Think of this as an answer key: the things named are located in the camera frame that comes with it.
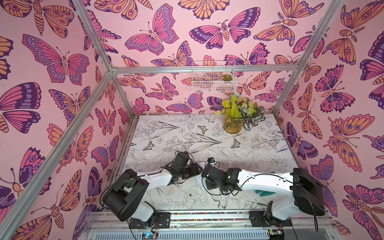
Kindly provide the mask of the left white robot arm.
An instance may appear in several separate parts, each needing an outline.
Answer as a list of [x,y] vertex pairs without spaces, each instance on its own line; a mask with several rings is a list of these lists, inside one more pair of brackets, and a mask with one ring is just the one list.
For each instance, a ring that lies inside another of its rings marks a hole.
[[144,228],[154,228],[160,222],[158,211],[143,200],[145,194],[199,176],[206,165],[204,162],[196,163],[188,152],[178,152],[159,170],[137,173],[127,169],[101,193],[100,205],[109,209],[121,222],[133,220]]

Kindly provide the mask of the white digital alarm clock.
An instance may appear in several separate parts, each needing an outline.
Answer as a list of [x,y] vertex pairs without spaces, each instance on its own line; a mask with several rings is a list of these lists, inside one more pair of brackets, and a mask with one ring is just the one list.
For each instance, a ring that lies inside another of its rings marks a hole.
[[205,169],[205,167],[207,166],[207,163],[206,162],[198,162],[197,164],[199,166],[200,173],[199,173],[199,175],[196,176],[196,181],[197,181],[197,185],[199,187],[202,187],[203,186],[202,172]]

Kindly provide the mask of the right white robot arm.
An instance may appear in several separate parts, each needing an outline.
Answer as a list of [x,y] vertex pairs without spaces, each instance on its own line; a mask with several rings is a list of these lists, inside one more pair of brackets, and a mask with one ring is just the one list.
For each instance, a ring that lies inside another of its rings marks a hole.
[[271,174],[238,168],[223,171],[208,164],[201,176],[206,190],[219,189],[224,195],[235,196],[241,191],[255,190],[282,195],[282,199],[270,201],[263,213],[262,222],[268,226],[279,227],[300,213],[314,219],[325,215],[324,185],[300,168],[291,173]]

